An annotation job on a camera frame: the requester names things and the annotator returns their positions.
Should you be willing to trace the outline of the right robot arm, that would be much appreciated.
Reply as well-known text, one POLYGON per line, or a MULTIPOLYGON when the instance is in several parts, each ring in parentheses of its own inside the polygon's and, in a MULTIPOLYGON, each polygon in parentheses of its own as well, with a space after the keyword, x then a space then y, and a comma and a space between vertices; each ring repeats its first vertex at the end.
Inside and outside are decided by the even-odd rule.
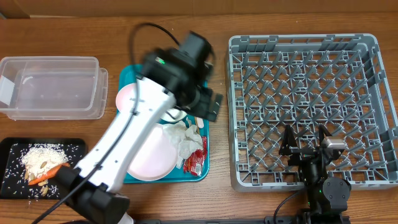
POLYGON ((289 156, 288 165, 297 166, 299 179, 304 188, 287 197, 273 214, 274 223, 349 223, 349 217, 342 213, 348 209, 351 184, 339 177, 330 177, 326 167, 340 158, 345 142, 334 137, 324 125, 318 129, 320 143, 311 148, 299 148, 290 125, 285 127, 279 154, 289 156), (295 216, 278 217, 280 208, 290 199, 306 192, 308 208, 301 209, 295 216))

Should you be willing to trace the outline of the orange carrot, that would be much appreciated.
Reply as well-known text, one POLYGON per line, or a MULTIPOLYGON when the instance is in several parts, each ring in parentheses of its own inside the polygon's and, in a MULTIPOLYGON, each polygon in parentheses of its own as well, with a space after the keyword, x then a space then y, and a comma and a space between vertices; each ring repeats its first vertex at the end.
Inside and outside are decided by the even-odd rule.
POLYGON ((36 179, 34 179, 34 180, 31 180, 31 181, 28 183, 28 185, 35 185, 35 184, 38 184, 38 183, 40 183, 40 182, 43 182, 43 181, 45 181, 45 180, 47 180, 47 179, 51 179, 52 177, 55 177, 55 175, 57 174, 57 172, 59 171, 59 169, 60 169, 61 167, 63 167, 63 166, 64 166, 64 167, 69 167, 70 165, 69 165, 69 163, 59 164, 59 165, 53 167, 52 169, 50 169, 47 173, 41 175, 40 177, 38 177, 38 178, 36 178, 36 179))

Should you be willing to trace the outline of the pink bowl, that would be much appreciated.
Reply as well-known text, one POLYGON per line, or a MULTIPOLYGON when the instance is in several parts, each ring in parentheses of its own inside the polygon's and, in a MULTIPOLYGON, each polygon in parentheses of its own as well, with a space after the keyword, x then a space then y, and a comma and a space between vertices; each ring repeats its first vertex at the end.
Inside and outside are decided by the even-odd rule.
POLYGON ((136 102, 136 84, 131 83, 122 87, 116 96, 116 107, 119 112, 131 111, 136 102))

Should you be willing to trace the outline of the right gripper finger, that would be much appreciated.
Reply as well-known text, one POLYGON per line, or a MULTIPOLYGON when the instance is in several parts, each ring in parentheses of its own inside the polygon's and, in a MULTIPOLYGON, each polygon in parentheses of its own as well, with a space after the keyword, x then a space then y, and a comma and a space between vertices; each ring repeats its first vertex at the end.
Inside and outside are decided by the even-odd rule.
POLYGON ((332 134, 329 132, 329 130, 327 130, 327 128, 323 124, 320 124, 318 127, 318 136, 321 144, 325 137, 332 136, 332 134))
POLYGON ((279 154, 283 156, 291 156, 298 154, 299 149, 294 136, 294 130, 291 125, 285 126, 282 144, 280 145, 279 154))

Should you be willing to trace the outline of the white napkin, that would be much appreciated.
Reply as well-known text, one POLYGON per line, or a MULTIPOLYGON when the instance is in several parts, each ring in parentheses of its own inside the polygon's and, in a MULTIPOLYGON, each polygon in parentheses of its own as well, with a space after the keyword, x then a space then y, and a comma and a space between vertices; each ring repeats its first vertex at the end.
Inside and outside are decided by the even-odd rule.
POLYGON ((177 149, 176 168, 181 169, 183 161, 196 150, 203 150, 203 140, 196 132, 196 125, 187 127, 184 121, 179 121, 175 124, 163 124, 162 128, 171 145, 177 149))

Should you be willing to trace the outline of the rice and food scraps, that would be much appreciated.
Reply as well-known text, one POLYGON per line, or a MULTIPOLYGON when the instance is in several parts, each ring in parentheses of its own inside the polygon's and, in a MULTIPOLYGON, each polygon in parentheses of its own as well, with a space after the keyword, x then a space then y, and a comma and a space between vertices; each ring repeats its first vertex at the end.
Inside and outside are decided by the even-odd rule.
POLYGON ((31 181, 47 173, 53 167, 68 162, 64 153, 47 148, 34 148, 22 158, 22 163, 26 172, 30 175, 31 181))

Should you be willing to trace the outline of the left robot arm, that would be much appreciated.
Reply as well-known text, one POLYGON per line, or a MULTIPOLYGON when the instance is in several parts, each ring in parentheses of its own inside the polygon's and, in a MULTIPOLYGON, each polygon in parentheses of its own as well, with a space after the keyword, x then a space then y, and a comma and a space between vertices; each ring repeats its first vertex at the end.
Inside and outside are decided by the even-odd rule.
POLYGON ((177 108, 216 121, 221 94, 204 87, 213 66, 211 44, 190 32, 177 49, 155 49, 145 56, 136 78, 133 106, 120 112, 97 145, 74 168, 61 167, 54 181, 61 199, 43 217, 66 204, 91 223, 134 223, 130 199, 120 195, 127 168, 160 117, 177 108))

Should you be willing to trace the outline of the red snack wrapper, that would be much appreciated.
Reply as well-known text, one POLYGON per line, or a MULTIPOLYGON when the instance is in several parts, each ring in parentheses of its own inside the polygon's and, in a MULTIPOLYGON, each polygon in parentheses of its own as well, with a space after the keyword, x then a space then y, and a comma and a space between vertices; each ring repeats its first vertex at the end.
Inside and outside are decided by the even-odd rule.
POLYGON ((184 173, 191 173, 193 176, 201 176, 204 163, 208 154, 208 141, 206 136, 202 136, 203 149, 196 150, 183 164, 184 173))

